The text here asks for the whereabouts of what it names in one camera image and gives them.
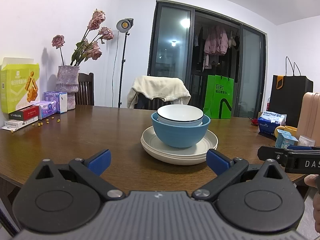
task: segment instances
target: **triangular hole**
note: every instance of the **triangular hole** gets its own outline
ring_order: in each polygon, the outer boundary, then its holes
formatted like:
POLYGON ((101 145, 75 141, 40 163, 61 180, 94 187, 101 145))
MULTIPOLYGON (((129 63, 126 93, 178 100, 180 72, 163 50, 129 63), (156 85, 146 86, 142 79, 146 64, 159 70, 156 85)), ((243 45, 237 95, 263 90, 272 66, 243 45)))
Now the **triangular hole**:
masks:
POLYGON ((272 179, 282 179, 281 174, 276 169, 274 165, 270 165, 266 173, 264 174, 265 178, 272 178, 272 179))
POLYGON ((48 165, 42 167, 36 179, 47 179, 47 178, 53 178, 53 174, 48 165))

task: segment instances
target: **mug handle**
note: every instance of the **mug handle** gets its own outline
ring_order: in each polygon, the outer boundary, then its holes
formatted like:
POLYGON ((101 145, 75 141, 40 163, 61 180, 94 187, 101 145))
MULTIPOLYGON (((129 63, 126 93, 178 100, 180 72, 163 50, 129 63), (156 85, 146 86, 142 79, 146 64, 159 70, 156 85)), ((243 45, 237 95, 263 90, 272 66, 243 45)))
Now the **mug handle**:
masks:
POLYGON ((280 125, 278 126, 276 129, 275 129, 275 137, 278 138, 278 131, 277 129, 280 129, 280 130, 284 130, 284 126, 280 125))

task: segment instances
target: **tripod pole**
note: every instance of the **tripod pole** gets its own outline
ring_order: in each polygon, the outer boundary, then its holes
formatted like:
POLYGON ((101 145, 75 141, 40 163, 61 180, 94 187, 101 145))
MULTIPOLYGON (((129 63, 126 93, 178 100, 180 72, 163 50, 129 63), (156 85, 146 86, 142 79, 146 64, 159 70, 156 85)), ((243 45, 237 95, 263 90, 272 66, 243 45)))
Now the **tripod pole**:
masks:
POLYGON ((124 59, 124 51, 125 51, 125 44, 127 42, 127 36, 129 36, 130 33, 126 32, 125 33, 125 38, 124 38, 124 46, 123 46, 123 55, 122 55, 122 63, 121 63, 121 74, 120 74, 120 86, 119 86, 119 100, 118 100, 118 108, 122 105, 121 103, 121 85, 122 85, 122 72, 123 72, 123 64, 125 63, 124 59))

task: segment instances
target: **human hand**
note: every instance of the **human hand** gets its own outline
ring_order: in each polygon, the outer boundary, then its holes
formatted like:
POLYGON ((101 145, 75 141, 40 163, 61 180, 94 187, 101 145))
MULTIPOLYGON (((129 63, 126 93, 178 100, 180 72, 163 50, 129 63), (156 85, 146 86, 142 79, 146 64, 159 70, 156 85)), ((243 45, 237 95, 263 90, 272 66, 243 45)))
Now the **human hand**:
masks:
MULTIPOLYGON (((304 178, 305 184, 311 187, 316 186, 316 178, 318 175, 310 174, 304 178)), ((319 192, 313 197, 313 218, 315 219, 315 229, 320 233, 320 195, 319 192)))

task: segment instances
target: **vase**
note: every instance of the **vase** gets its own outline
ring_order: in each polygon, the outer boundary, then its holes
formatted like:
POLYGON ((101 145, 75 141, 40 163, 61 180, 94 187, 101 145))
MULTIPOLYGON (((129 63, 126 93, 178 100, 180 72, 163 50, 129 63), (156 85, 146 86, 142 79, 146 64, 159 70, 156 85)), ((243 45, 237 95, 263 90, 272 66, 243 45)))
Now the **vase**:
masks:
POLYGON ((76 108, 75 93, 78 92, 78 66, 59 66, 56 90, 68 93, 68 110, 76 108))

